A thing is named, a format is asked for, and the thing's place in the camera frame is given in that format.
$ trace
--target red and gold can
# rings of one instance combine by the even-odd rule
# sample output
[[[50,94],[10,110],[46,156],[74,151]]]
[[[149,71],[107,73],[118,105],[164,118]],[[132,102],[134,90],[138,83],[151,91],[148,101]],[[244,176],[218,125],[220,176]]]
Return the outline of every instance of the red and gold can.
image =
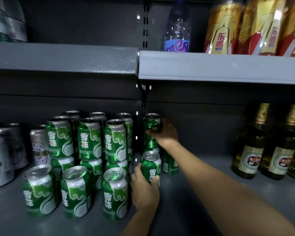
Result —
[[[248,0],[237,54],[275,55],[286,0]]]
[[[215,0],[208,21],[205,53],[234,54],[242,12],[242,0]]]
[[[286,8],[276,55],[295,57],[295,0]]]

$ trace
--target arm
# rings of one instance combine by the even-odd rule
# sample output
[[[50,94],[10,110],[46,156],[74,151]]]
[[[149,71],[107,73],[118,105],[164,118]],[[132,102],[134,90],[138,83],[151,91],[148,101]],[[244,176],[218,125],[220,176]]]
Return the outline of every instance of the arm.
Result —
[[[131,175],[132,201],[137,212],[120,236],[147,236],[159,202],[159,176],[147,182],[141,172],[141,163]]]
[[[186,150],[173,125],[166,119],[163,123],[161,133],[147,133],[175,159],[224,236],[295,236],[295,227],[275,208]]]

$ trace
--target gray metal shelf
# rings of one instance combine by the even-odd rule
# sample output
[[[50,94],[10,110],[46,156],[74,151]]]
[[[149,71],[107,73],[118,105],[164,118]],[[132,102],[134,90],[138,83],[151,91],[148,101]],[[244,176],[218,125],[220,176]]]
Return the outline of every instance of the gray metal shelf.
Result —
[[[295,58],[140,51],[139,79],[295,84]]]
[[[230,175],[251,188],[257,195],[276,207],[295,225],[295,179],[288,176],[282,181],[266,178],[258,173],[253,180],[236,176],[230,169],[230,155],[201,155],[202,160]],[[136,153],[134,165],[141,155]],[[44,218],[30,218],[26,215],[22,193],[22,177],[0,187],[0,235],[117,235],[132,218],[135,207],[131,205],[126,217],[119,221],[106,220],[102,215],[102,199],[96,195],[90,212],[81,219],[69,220],[64,217],[60,205],[52,214]],[[151,226],[150,235],[196,235],[199,229],[211,230],[210,235],[218,235],[203,206],[180,172],[175,176],[161,174],[160,204]]]
[[[0,42],[0,70],[134,75],[138,48]]]

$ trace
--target hand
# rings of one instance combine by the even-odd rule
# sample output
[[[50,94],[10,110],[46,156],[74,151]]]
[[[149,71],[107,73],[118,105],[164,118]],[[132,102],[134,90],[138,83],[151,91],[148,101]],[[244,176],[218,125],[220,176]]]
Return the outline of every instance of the hand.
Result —
[[[157,209],[159,202],[158,180],[159,176],[152,179],[151,184],[145,179],[141,172],[141,163],[139,163],[131,174],[130,185],[132,188],[132,201],[137,210]]]
[[[178,134],[176,128],[166,118],[162,118],[162,121],[163,128],[160,133],[154,129],[146,130],[146,133],[155,138],[158,144],[167,150],[173,143],[178,142]]]

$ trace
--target blue bottle label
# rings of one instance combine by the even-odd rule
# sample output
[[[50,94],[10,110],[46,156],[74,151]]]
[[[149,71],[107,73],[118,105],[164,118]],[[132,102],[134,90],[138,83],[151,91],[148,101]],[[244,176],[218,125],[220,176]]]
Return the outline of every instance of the blue bottle label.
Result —
[[[164,51],[189,52],[189,42],[185,39],[170,39],[164,42]]]

